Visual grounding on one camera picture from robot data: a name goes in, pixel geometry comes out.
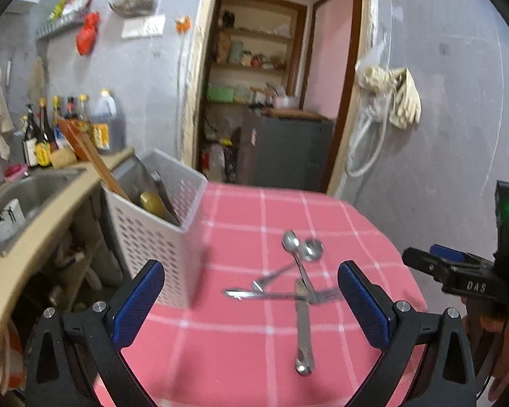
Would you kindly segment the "right hand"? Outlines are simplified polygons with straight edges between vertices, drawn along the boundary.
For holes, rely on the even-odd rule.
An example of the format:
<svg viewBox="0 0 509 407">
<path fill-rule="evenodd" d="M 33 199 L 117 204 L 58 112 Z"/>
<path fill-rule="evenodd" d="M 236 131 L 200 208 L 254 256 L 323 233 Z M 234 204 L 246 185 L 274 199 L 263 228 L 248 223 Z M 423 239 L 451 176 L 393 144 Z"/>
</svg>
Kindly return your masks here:
<svg viewBox="0 0 509 407">
<path fill-rule="evenodd" d="M 509 406 L 509 313 L 462 297 L 464 327 L 472 349 L 475 389 L 493 406 Z"/>
</svg>

